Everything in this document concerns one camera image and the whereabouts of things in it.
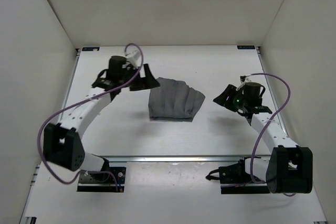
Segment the grey pleated skirt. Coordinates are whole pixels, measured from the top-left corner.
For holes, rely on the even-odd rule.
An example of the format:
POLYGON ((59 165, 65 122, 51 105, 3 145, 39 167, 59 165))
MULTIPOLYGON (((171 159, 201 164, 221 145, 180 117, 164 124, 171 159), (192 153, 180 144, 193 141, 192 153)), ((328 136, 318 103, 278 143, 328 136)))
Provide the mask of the grey pleated skirt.
POLYGON ((159 87, 150 91, 148 109, 151 121, 192 122, 205 101, 205 95, 186 82, 157 78, 159 87))

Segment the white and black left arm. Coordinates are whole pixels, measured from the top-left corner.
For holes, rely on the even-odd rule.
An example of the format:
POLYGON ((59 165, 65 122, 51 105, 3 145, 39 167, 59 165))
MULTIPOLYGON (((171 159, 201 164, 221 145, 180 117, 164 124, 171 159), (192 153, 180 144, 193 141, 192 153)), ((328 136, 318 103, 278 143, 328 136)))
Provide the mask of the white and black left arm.
POLYGON ((56 124, 49 123, 44 128, 44 159, 73 172, 91 172, 98 181, 106 180, 110 174, 107 160, 86 152, 82 145, 86 129, 122 88, 141 91, 159 85, 147 63, 137 66, 133 58, 112 56, 108 68, 102 70, 91 85, 87 102, 75 106, 56 124))

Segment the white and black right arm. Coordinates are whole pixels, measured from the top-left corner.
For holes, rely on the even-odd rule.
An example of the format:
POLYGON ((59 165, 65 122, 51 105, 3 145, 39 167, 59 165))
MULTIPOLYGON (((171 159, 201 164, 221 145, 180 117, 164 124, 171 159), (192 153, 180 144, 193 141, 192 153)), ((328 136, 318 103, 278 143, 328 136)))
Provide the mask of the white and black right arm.
POLYGON ((308 194, 312 191, 312 161, 310 148, 301 147, 274 121, 275 113, 262 104, 264 85, 243 82, 232 84, 216 98, 214 103, 244 117, 258 133, 257 143, 263 141, 270 158, 258 158, 256 150, 235 169, 241 182, 265 184, 273 194, 308 194))

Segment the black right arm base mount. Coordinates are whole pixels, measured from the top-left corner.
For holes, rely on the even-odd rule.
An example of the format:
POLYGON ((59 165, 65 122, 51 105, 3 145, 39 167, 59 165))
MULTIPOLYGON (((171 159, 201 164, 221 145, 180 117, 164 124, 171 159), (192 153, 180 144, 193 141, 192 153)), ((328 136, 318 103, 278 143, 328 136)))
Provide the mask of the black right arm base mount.
POLYGON ((269 194, 266 184, 254 184, 248 173, 245 172, 245 161, 240 159, 237 163, 219 166, 210 171, 206 177, 209 181, 220 182, 222 195, 252 195, 269 194))

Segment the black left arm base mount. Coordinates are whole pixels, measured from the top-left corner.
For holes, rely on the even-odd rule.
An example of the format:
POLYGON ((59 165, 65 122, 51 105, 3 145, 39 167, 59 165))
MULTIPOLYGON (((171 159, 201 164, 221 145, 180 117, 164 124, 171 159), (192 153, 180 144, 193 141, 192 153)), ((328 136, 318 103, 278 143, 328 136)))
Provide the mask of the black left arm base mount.
POLYGON ((110 163, 109 174, 92 174, 81 172, 77 183, 77 192, 86 193, 123 193, 125 191, 125 179, 127 172, 126 163, 110 163))

